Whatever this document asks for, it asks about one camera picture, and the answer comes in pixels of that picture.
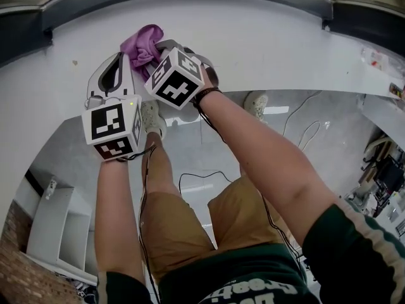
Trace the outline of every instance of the brick wall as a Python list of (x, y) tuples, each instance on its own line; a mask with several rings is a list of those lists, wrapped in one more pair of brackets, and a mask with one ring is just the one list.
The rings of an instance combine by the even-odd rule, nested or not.
[(31, 225), (13, 201), (0, 239), (0, 293), (9, 304), (81, 303), (69, 282), (20, 253), (27, 249)]

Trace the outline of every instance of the green shirt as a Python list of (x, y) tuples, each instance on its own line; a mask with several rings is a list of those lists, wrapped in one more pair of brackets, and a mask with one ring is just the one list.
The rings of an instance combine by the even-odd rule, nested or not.
[[(404, 246), (347, 203), (323, 213), (302, 251), (321, 284), (323, 304), (402, 303), (405, 298)], [(165, 275), (159, 292), (163, 304), (318, 303), (283, 244), (228, 251), (194, 262)], [(150, 303), (145, 286), (117, 273), (107, 272), (106, 293), (108, 304), (135, 299)]]

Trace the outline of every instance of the person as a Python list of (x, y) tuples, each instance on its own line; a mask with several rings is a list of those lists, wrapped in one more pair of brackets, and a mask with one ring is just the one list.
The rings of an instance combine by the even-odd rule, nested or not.
[[(205, 71), (204, 79), (209, 89)], [(324, 304), (404, 302), (404, 246), (338, 199), (295, 145), (258, 120), (266, 103), (250, 94), (246, 111), (212, 89), (199, 102), (241, 167), (208, 204), (217, 249), (173, 183), (157, 102), (142, 105), (145, 148), (156, 149), (142, 159), (140, 232), (161, 303), (318, 303), (271, 220), (302, 246)], [(127, 163), (101, 164), (95, 244), (98, 302), (150, 303)]]

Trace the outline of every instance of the wire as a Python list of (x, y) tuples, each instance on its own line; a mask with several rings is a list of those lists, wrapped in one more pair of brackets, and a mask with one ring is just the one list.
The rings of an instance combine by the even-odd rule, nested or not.
[(146, 153), (148, 153), (149, 151), (153, 151), (155, 149), (155, 145), (152, 145), (150, 148), (145, 149), (144, 151), (140, 152), (140, 153), (136, 153), (134, 155), (131, 155), (129, 157), (123, 156), (122, 158), (117, 158), (116, 160), (118, 162), (127, 162), (127, 161), (132, 161), (138, 157), (140, 157), (141, 155), (145, 155)]
[(290, 254), (291, 254), (291, 256), (293, 257), (293, 259), (295, 259), (295, 261), (296, 261), (296, 264), (297, 264), (297, 266), (298, 266), (298, 269), (299, 269), (299, 271), (300, 271), (300, 273), (301, 273), (301, 277), (305, 280), (304, 272), (302, 271), (302, 266), (301, 266), (301, 264), (300, 264), (300, 262), (299, 262), (300, 254), (299, 254), (298, 251), (292, 246), (292, 244), (290, 243), (288, 237), (285, 235), (284, 231), (281, 230), (281, 228), (279, 228), (277, 225), (275, 225), (275, 223), (274, 223), (274, 221), (273, 221), (273, 219), (272, 219), (272, 217), (271, 217), (271, 215), (270, 215), (270, 211), (269, 211), (269, 209), (268, 209), (268, 206), (267, 206), (267, 204), (266, 204), (265, 197), (261, 194), (261, 192), (259, 192), (259, 194), (260, 194), (260, 196), (261, 196), (261, 199), (263, 200), (263, 204), (264, 204), (264, 206), (265, 206), (266, 213), (267, 213), (267, 219), (268, 219), (268, 222), (269, 222), (270, 226), (271, 226), (272, 228), (276, 229), (276, 230), (278, 231), (278, 233), (280, 233), (280, 236), (281, 236), (281, 238), (283, 239), (283, 241), (284, 241), (284, 243), (285, 243), (285, 245), (286, 245), (288, 251), (290, 252)]
[[(319, 96), (321, 93), (322, 93), (322, 91), (319, 91), (319, 92), (316, 92), (316, 93), (310, 95), (309, 97), (307, 97), (307, 98), (299, 105), (299, 107), (298, 107), (296, 110), (294, 110), (294, 111), (287, 117), (287, 120), (285, 121), (285, 124), (284, 124), (283, 136), (285, 136), (285, 131), (287, 130), (287, 125), (288, 125), (288, 122), (289, 122), (291, 116), (292, 116), (293, 114), (295, 114), (297, 111), (299, 111), (299, 110), (302, 108), (302, 106), (304, 106), (305, 103), (306, 103), (308, 100)], [(309, 142), (311, 142), (311, 141), (314, 139), (314, 137), (317, 135), (317, 133), (319, 132), (319, 130), (320, 130), (320, 128), (321, 128), (321, 122), (320, 122), (319, 120), (313, 122), (310, 126), (308, 126), (307, 129), (304, 131), (304, 133), (302, 133), (302, 135), (301, 135), (301, 137), (300, 137), (300, 140), (299, 140), (299, 143), (298, 143), (298, 148), (299, 148), (299, 146), (301, 145), (302, 140), (304, 139), (305, 133), (307, 133), (307, 131), (308, 131), (308, 130), (312, 127), (312, 125), (314, 125), (314, 124), (319, 124), (318, 129), (316, 130), (315, 134), (314, 134), (314, 135), (308, 140), (308, 142), (304, 145), (304, 147), (301, 149), (301, 151), (304, 151), (304, 150), (305, 150), (305, 148), (307, 147), (307, 145), (309, 144)]]
[(203, 112), (203, 110), (201, 109), (200, 105), (197, 103), (193, 103), (194, 107), (197, 109), (198, 114), (201, 116), (201, 118), (208, 124), (208, 126), (210, 126), (215, 132), (218, 133), (218, 135), (221, 137), (222, 142), (225, 142), (225, 140), (223, 139), (222, 135), (218, 132), (218, 130), (215, 128), (215, 126), (211, 123), (211, 121), (209, 120), (208, 116), (205, 114), (205, 112)]
[(194, 177), (199, 177), (199, 178), (208, 178), (208, 177), (211, 177), (211, 176), (214, 175), (214, 174), (222, 174), (223, 177), (224, 177), (227, 181), (229, 181), (229, 182), (231, 182), (231, 183), (233, 182), (233, 181), (229, 180), (229, 179), (227, 178), (227, 176), (226, 176), (222, 171), (216, 171), (216, 172), (213, 172), (212, 174), (209, 174), (209, 175), (181, 174), (181, 176), (180, 176), (180, 178), (179, 178), (179, 180), (178, 180), (178, 190), (180, 191), (180, 194), (182, 193), (181, 183), (182, 183), (182, 177), (183, 177), (184, 175), (192, 175), (192, 176), (194, 176)]
[(301, 145), (302, 140), (304, 139), (305, 133), (307, 133), (307, 131), (312, 127), (312, 125), (318, 124), (318, 128), (316, 130), (316, 132), (314, 133), (314, 135), (312, 135), (312, 137), (308, 140), (307, 143), (305, 143), (304, 147), (301, 149), (301, 151), (304, 151), (306, 146), (308, 145), (309, 142), (311, 142), (313, 140), (313, 138), (315, 137), (315, 135), (317, 135), (317, 133), (319, 132), (319, 129), (321, 128), (321, 122), (319, 120), (313, 122), (310, 126), (308, 126), (306, 128), (306, 130), (304, 131), (304, 133), (302, 133), (301, 139), (299, 140), (298, 143), (298, 148)]
[(143, 212), (144, 212), (144, 208), (145, 208), (145, 205), (146, 205), (146, 198), (147, 198), (147, 189), (146, 189), (146, 181), (147, 181), (147, 175), (148, 175), (148, 173), (149, 173), (149, 161), (150, 161), (150, 159), (151, 159), (151, 157), (152, 157), (152, 154), (153, 154), (153, 152), (154, 152), (154, 150), (156, 149), (156, 146), (153, 144), (150, 148), (148, 148), (147, 150), (151, 150), (151, 152), (150, 152), (150, 154), (149, 154), (149, 156), (147, 157), (147, 160), (146, 160), (146, 169), (145, 169), (145, 178), (144, 178), (144, 192), (143, 192), (143, 195), (142, 195), (142, 199), (141, 199), (141, 201), (140, 201), (140, 210), (139, 210), (139, 243), (140, 243), (140, 246), (141, 246), (141, 248), (142, 248), (142, 251), (143, 251), (143, 253), (144, 253), (144, 259), (145, 259), (145, 263), (146, 263), (146, 269), (147, 269), (147, 272), (148, 272), (148, 274), (149, 274), (149, 280), (150, 280), (150, 282), (151, 282), (151, 285), (152, 285), (152, 288), (153, 288), (153, 292), (154, 292), (154, 294), (155, 294), (155, 297), (156, 297), (156, 300), (158, 301), (158, 303), (160, 304), (160, 297), (159, 297), (159, 293), (156, 291), (156, 287), (155, 287), (155, 285), (154, 285), (154, 281), (153, 281), (153, 278), (152, 278), (152, 273), (151, 273), (151, 268), (150, 268), (150, 265), (149, 265), (149, 257), (148, 257), (148, 255), (147, 255), (147, 250), (146, 250), (146, 246), (145, 246), (145, 243), (144, 243), (144, 239), (143, 239), (143, 236), (142, 236), (142, 227), (141, 227), (141, 225), (142, 225), (142, 214), (143, 214)]

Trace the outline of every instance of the fiducial marker cube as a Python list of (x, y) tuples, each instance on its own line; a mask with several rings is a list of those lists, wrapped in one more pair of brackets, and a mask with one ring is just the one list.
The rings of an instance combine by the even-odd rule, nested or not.
[(181, 110), (204, 87), (201, 62), (173, 48), (145, 83), (156, 99)]
[(96, 150), (102, 161), (138, 153), (142, 117), (141, 98), (116, 100), (82, 113), (86, 143)]

